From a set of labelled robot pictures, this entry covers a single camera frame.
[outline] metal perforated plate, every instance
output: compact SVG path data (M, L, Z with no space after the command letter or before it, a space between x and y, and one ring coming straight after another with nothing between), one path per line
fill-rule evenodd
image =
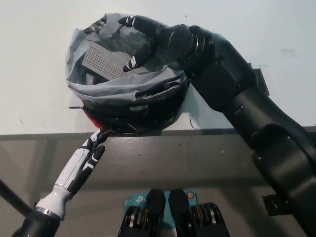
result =
M147 72L144 68L123 72L123 67L128 61L128 57L118 57L97 43L91 42L81 64L108 80Z

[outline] black pole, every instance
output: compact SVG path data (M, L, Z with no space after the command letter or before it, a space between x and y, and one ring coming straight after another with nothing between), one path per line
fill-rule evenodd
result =
M2 182L2 180L0 180L0 196L24 217L27 217L33 211L33 209Z

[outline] red object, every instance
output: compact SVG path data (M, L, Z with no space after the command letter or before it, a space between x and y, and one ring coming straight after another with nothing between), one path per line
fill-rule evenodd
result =
M94 124L94 126L96 126L99 129L102 129L103 126L98 123L92 116L90 116L88 113L85 112L85 114L87 115L87 117L90 119L90 121Z

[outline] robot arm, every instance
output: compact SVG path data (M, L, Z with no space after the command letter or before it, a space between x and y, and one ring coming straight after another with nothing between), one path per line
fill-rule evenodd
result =
M101 158L109 133L98 130L75 151L55 182L53 190L41 199L14 237L53 237L64 220L67 202L78 192Z
M209 107L222 112L255 151L255 165L306 234L316 236L315 144L260 91L253 70L231 43L198 26L167 27L142 16L119 23L143 32L150 42L124 70L142 66L157 47L167 48Z

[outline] bag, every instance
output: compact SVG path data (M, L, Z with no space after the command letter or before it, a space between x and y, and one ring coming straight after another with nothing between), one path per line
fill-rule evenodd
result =
M145 73L87 83L90 71L81 65L91 41L112 53L128 58L146 43L146 36L134 28L122 27L126 15L106 14L85 30L75 30L66 59L67 83L83 102L83 110L98 127L119 134L139 134L171 125L184 100L188 79L167 51L144 65Z

